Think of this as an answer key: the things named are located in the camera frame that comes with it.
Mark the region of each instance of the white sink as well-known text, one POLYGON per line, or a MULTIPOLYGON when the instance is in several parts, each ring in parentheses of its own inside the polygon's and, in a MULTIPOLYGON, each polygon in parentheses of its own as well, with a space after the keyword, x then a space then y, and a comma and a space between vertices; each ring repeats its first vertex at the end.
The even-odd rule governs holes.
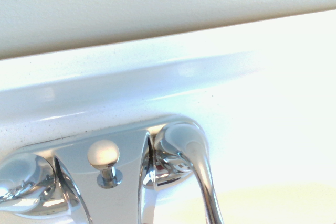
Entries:
MULTIPOLYGON (((181 114, 206 132, 226 224, 334 223, 335 17, 1 60, 0 159, 27 144, 181 114)), ((160 192, 155 223, 205 223, 194 178, 160 192)))

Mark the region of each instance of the chrome fixture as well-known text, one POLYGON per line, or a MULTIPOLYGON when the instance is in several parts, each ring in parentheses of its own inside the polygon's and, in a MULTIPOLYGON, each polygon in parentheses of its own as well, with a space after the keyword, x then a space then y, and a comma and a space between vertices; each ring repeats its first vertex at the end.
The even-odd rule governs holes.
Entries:
POLYGON ((100 140, 89 148, 88 160, 95 169, 100 171, 97 177, 97 184, 100 187, 108 189, 121 183, 122 173, 114 167, 119 156, 118 146, 110 140, 100 140))
POLYGON ((207 223, 222 224, 205 134, 193 120, 169 116, 17 150, 0 166, 0 210, 70 215, 76 224, 150 224, 158 192, 192 174, 207 223))

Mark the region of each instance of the faucet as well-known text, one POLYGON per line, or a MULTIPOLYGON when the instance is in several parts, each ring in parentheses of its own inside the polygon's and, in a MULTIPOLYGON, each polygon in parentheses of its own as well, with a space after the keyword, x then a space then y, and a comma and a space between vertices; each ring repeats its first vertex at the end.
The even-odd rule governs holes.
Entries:
POLYGON ((208 156, 202 128, 180 116, 26 146, 0 165, 0 211, 151 224, 159 191, 194 174, 207 223, 223 224, 208 156))
POLYGON ((167 124, 155 138, 154 157, 162 166, 176 173, 181 169, 191 169, 201 188, 208 224, 223 224, 212 181, 206 137, 198 125, 185 122, 167 124))

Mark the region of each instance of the white knob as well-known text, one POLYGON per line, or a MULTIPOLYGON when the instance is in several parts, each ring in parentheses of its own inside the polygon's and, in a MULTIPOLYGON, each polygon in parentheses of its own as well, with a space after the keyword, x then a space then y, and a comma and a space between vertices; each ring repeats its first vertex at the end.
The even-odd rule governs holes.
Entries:
POLYGON ((102 188, 113 188, 121 183, 122 174, 114 168, 119 160, 119 148, 111 140, 100 140, 88 150, 91 166, 100 171, 97 183, 102 188))
POLYGON ((119 160, 119 148, 111 140, 100 140, 91 145, 88 151, 90 164, 98 170, 106 170, 119 160))

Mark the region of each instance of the white wall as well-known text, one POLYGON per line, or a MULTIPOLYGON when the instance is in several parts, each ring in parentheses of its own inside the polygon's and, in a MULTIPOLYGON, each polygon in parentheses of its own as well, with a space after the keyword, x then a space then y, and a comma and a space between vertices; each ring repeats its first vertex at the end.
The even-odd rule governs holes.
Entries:
POLYGON ((0 59, 335 8, 336 0, 0 0, 0 59))

